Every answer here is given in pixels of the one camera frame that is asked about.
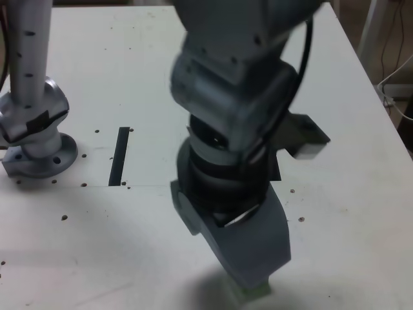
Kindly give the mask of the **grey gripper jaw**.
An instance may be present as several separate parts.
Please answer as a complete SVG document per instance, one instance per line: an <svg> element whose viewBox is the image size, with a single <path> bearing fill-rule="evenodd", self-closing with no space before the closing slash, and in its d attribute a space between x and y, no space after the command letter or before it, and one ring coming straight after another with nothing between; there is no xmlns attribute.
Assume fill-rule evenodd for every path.
<svg viewBox="0 0 413 310"><path fill-rule="evenodd" d="M170 183L170 190L174 208L192 236L201 231L201 218L189 199L181 192L177 180Z"/></svg>
<svg viewBox="0 0 413 310"><path fill-rule="evenodd" d="M225 271L241 287L252 289L291 260L287 217L273 187L248 218L219 227L201 217L200 233Z"/></svg>

